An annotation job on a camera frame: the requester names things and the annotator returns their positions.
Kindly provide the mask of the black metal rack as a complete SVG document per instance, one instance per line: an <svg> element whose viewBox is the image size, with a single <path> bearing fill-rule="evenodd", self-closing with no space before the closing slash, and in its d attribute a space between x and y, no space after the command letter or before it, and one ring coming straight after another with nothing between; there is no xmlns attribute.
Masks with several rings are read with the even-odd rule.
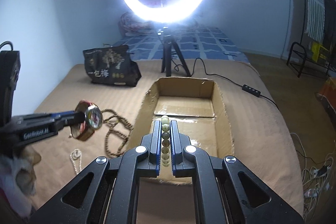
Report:
<svg viewBox="0 0 336 224"><path fill-rule="evenodd" d="M298 42L290 47L286 65L297 73L297 77L311 76L326 79L335 73L335 50L329 51L329 57L323 63L312 60L311 48L306 48Z"/></svg>

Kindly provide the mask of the black snack bag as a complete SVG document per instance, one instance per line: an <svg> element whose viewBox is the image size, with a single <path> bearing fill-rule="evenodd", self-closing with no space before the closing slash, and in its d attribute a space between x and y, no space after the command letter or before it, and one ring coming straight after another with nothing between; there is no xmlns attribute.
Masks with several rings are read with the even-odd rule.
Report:
<svg viewBox="0 0 336 224"><path fill-rule="evenodd" d="M94 84L136 87L141 78L127 45L84 50L83 56L85 72Z"/></svg>

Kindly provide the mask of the gold wrist watch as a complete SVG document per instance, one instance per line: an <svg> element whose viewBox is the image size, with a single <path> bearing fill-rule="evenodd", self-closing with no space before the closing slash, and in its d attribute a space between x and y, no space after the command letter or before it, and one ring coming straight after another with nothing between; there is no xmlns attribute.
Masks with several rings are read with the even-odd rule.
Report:
<svg viewBox="0 0 336 224"><path fill-rule="evenodd" d="M82 122L71 125L71 135L74 139L87 141L103 124L103 115L93 102L81 100L75 108L76 114L83 114Z"/></svg>

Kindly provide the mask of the black tripod stand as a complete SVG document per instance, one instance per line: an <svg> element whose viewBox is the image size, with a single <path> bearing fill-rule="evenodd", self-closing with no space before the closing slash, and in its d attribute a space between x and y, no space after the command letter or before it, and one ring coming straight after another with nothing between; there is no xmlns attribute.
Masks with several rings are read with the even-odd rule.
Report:
<svg viewBox="0 0 336 224"><path fill-rule="evenodd" d="M164 8L164 1L160 0L160 7ZM191 73L189 71L189 68L185 62L185 59L183 57L183 54L181 53L181 50L179 46L177 45L177 42L175 38L172 36L168 26L163 26L158 31L159 39L163 45L163 57L162 57L162 66L161 66L161 72L166 72L166 77L171 76L171 63L175 64L176 68L182 67L185 70L186 76L191 77ZM173 61L172 58L172 49L175 50L178 58L181 61L181 64L176 64Z"/></svg>

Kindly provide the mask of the tan bed blanket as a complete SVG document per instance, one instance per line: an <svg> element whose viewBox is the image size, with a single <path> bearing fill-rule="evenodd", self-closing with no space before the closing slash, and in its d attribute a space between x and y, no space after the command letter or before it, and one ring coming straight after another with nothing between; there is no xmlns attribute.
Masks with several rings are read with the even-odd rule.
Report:
<svg viewBox="0 0 336 224"><path fill-rule="evenodd" d="M145 93L161 77L158 60L140 61L142 77L134 88L92 84L81 64L39 105L40 113L72 110L80 100L94 102L101 109L113 109L134 122ZM238 61L189 61L195 77L218 83L231 125L235 156L255 175L281 196L298 213L303 212L301 170L293 140L283 116L273 104L259 73ZM248 85L261 92L255 97L242 90ZM68 128L58 136L37 143L41 154L35 166L37 176L35 207L41 207L75 175L70 153L80 149L83 165L104 154L106 129L96 131L85 142L72 139ZM193 193L189 186L172 186L149 181L141 183L137 212L138 223L194 223Z"/></svg>

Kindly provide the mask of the yellow box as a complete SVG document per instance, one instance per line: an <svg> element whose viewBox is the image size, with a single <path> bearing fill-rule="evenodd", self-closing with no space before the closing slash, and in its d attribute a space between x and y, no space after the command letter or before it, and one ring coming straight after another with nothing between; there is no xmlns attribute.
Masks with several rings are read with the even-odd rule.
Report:
<svg viewBox="0 0 336 224"><path fill-rule="evenodd" d="M329 57L329 50L323 47L317 42L313 42L311 45L312 60L316 63L323 63Z"/></svg>

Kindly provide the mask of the cardboard box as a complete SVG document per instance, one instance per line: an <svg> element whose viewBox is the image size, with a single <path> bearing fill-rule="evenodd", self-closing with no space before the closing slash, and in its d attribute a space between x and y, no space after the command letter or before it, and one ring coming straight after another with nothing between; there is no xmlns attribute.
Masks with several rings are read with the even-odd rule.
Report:
<svg viewBox="0 0 336 224"><path fill-rule="evenodd" d="M210 156L234 153L231 125L219 85L213 80L162 77L146 92L127 149L137 147L153 131L154 121L167 115L177 121L179 132Z"/></svg>

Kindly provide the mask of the orange box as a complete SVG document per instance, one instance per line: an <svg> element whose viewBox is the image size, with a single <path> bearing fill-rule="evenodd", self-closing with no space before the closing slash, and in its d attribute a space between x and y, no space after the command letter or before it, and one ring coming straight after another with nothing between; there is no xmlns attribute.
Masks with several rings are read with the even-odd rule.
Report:
<svg viewBox="0 0 336 224"><path fill-rule="evenodd" d="M335 77L329 77L319 92L316 93L316 98L322 103L323 108L327 112L332 121L335 121L335 100L336 100L336 80Z"/></svg>

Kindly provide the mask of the blue patterned bedsheet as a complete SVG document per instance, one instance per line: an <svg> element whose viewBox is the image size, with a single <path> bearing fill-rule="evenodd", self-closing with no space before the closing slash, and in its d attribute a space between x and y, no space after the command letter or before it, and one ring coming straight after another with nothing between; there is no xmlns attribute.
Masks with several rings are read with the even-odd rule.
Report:
<svg viewBox="0 0 336 224"><path fill-rule="evenodd" d="M246 55L220 29L198 26L194 29L179 29L174 38L185 59L230 60L248 63ZM163 45L158 35L138 35L124 37L112 46L127 45L131 59L160 60L163 57Z"/></svg>

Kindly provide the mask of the folded patterned quilt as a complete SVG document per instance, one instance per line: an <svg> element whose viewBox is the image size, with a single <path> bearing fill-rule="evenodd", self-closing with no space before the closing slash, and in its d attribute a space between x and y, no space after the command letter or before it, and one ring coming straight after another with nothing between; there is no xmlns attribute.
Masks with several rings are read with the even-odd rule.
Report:
<svg viewBox="0 0 336 224"><path fill-rule="evenodd" d="M122 14L118 24L126 37L146 36L154 33L153 22L140 19L133 12Z"/></svg>

